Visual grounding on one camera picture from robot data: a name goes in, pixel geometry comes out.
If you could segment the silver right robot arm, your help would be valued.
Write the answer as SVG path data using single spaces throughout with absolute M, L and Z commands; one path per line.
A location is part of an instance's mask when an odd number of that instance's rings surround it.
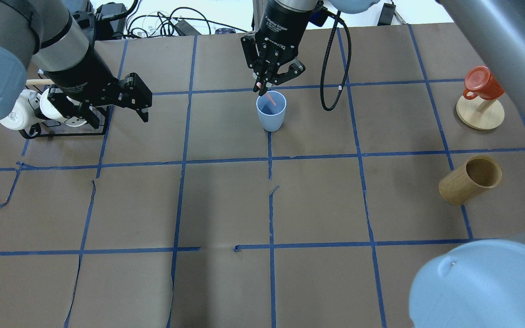
M 352 28 L 350 85 L 281 88 L 268 137 L 274 328 L 411 328 L 419 270 L 469 241 L 525 231 L 525 122 L 495 129 L 455 106 L 481 59 L 452 23 Z

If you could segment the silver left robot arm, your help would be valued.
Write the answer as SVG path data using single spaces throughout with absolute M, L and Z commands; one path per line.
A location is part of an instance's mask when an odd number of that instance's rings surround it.
M 117 79 L 96 52 L 113 15 L 71 12 L 60 0 L 0 0 L 0 122 L 23 130 L 46 120 L 98 128 L 104 106 L 130 108 L 144 122 L 152 92 L 137 73 Z

